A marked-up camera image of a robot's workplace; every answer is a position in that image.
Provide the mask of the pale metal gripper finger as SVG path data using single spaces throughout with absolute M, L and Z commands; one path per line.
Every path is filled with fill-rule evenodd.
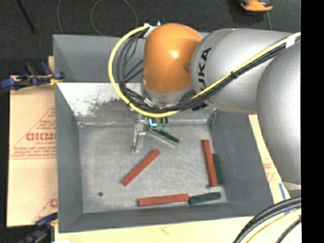
M 139 136 L 138 126 L 135 125 L 134 126 L 134 134 L 133 134 L 133 144 L 131 146 L 131 152 L 132 153 L 137 153 L 138 152 L 138 136 Z
M 144 141 L 146 137 L 146 130 L 143 126 L 138 127 L 138 152 L 143 149 Z

